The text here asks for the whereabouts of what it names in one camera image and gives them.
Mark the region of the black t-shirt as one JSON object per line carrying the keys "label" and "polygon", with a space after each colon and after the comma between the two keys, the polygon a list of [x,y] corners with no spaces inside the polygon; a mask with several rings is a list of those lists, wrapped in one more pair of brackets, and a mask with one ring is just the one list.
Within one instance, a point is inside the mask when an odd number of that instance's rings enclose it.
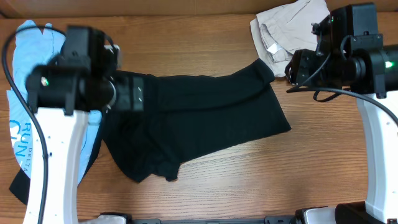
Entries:
{"label": "black t-shirt", "polygon": [[290,130],[262,60],[222,77],[143,80],[144,109],[110,111],[100,125],[116,165],[136,182],[173,181],[184,162]]}

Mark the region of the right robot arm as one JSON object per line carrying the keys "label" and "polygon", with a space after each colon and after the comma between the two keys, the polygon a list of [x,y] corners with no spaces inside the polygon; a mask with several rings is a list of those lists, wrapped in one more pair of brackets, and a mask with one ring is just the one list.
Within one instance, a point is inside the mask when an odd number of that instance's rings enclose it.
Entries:
{"label": "right robot arm", "polygon": [[385,45],[373,3],[351,4],[312,25],[315,50],[285,68],[292,92],[356,99],[366,141],[368,192],[362,202],[297,210],[292,223],[397,222],[397,46]]}

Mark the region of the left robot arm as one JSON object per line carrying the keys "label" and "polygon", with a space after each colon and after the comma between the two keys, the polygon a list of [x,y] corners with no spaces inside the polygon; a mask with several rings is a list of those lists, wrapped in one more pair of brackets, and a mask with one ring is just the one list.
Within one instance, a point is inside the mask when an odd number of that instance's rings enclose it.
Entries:
{"label": "left robot arm", "polygon": [[34,115],[25,223],[76,223],[83,137],[92,110],[142,111],[142,78],[118,78],[119,49],[102,31],[70,26],[61,52],[27,77]]}

